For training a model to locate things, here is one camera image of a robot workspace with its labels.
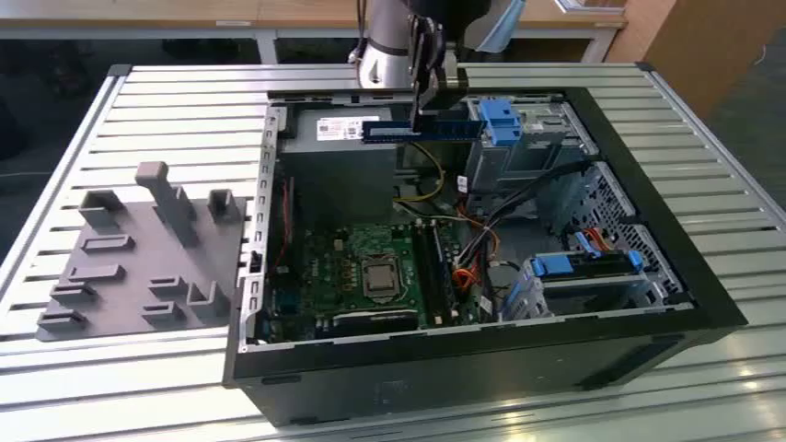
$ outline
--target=green motherboard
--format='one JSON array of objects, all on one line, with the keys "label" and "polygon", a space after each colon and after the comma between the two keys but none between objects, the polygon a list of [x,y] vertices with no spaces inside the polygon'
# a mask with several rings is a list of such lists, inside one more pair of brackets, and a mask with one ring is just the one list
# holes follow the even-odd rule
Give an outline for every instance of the green motherboard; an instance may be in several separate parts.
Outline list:
[{"label": "green motherboard", "polygon": [[[356,225],[304,240],[300,311],[314,317],[352,311],[417,310],[425,326],[424,300],[412,251],[410,225]],[[439,229],[448,253],[457,249],[453,229]]]}]

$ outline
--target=floor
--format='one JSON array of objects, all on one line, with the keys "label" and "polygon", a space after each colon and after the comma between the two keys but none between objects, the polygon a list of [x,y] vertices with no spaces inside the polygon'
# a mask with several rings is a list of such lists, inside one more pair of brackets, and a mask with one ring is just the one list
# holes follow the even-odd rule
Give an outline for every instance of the floor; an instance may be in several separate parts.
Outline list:
[{"label": "floor", "polygon": [[708,122],[780,207],[786,207],[786,29],[736,85]]},{"label": "floor", "polygon": [[[94,89],[112,64],[208,64],[204,58],[172,58],[157,41],[97,41],[85,45],[84,50],[90,53],[85,67]],[[777,203],[786,206],[786,155],[777,151],[786,145],[784,77],[786,30],[767,45],[765,56],[751,67],[708,125]],[[0,260],[15,239],[92,96],[90,92],[77,99],[56,99],[34,76],[0,77],[0,97],[30,136],[28,149],[0,161]]]}]

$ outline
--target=red wire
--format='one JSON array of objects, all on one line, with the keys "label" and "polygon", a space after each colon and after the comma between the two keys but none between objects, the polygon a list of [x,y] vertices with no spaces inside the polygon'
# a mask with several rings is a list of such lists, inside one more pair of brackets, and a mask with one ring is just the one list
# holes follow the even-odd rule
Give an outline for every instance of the red wire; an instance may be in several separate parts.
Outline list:
[{"label": "red wire", "polygon": [[284,257],[284,253],[285,253],[285,245],[286,245],[286,240],[289,237],[289,219],[288,219],[288,215],[286,215],[286,210],[285,207],[288,206],[288,191],[285,189],[285,180],[284,180],[284,198],[281,199],[281,206],[284,208],[284,244],[281,245],[281,251],[278,252],[278,257],[274,259],[274,264],[272,265],[273,269],[277,269],[278,267],[278,262],[281,262],[281,259]]},{"label": "red wire", "polygon": [[592,240],[600,250],[609,250],[605,241],[603,240],[603,237],[600,237],[600,234],[595,228],[584,228],[584,233],[592,237]]}]

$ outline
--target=white label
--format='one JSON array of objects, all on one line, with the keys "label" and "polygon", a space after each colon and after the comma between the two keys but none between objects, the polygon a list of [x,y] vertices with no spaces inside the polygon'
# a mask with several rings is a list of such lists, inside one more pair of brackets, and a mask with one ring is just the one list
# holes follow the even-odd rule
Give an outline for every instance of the white label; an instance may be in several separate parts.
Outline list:
[{"label": "white label", "polygon": [[216,26],[250,26],[250,21],[242,20],[218,20]]},{"label": "white label", "polygon": [[467,189],[468,183],[469,183],[469,181],[467,180],[467,177],[465,176],[459,175],[455,178],[455,184],[457,186],[457,191],[459,192],[467,193],[467,191],[468,191],[468,189]]},{"label": "white label", "polygon": [[316,121],[316,140],[360,140],[362,122],[377,122],[377,116],[320,118]]},{"label": "white label", "polygon": [[485,313],[491,314],[491,301],[487,297],[480,297],[480,308],[485,310]]}]

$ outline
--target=label sticker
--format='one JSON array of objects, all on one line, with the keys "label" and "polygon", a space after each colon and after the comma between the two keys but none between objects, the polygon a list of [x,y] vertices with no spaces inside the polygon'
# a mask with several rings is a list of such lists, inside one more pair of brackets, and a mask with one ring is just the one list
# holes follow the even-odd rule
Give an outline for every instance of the label sticker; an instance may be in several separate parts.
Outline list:
[{"label": "label sticker", "polygon": [[480,308],[485,310],[485,313],[491,314],[491,301],[487,297],[480,297]]},{"label": "label sticker", "polygon": [[468,191],[468,189],[467,189],[468,183],[469,183],[469,181],[467,180],[467,177],[465,176],[459,175],[455,178],[455,184],[457,186],[457,191],[459,192],[467,193],[467,191]]},{"label": "label sticker", "polygon": [[316,121],[316,140],[360,140],[362,122],[377,122],[377,116],[320,118]]}]

